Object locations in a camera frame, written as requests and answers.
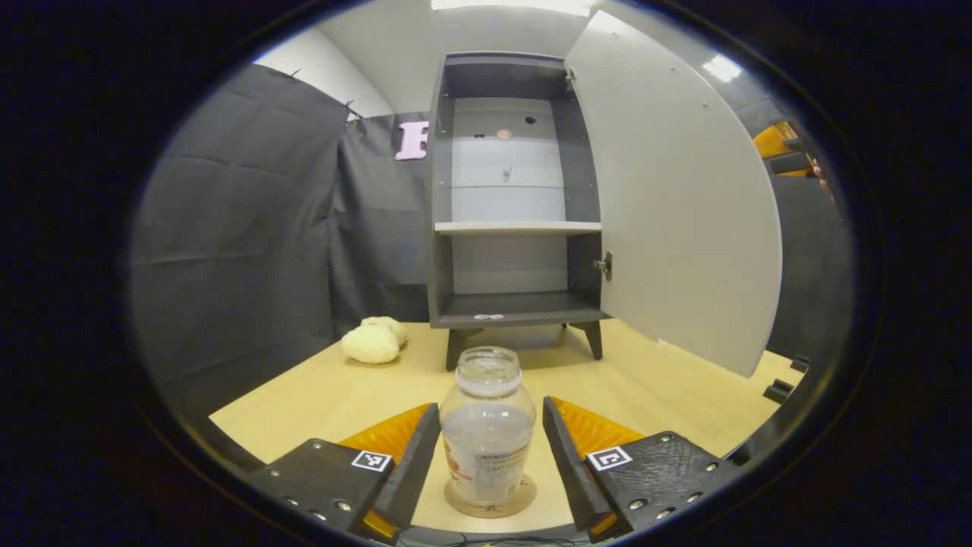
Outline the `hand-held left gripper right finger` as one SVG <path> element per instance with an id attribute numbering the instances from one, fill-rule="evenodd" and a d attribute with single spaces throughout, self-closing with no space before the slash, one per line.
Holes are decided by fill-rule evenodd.
<path id="1" fill-rule="evenodd" d="M 638 433 L 554 396 L 542 422 L 574 526 L 593 542 L 655 530 L 742 474 L 676 432 Z"/>

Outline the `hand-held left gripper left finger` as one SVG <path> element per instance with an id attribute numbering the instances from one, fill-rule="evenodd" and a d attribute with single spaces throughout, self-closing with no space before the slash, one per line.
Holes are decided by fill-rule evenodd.
<path id="1" fill-rule="evenodd" d="M 438 438 L 440 408 L 426 403 L 340 442 L 309 438 L 248 479 L 341 533 L 396 542 L 412 525 Z"/>

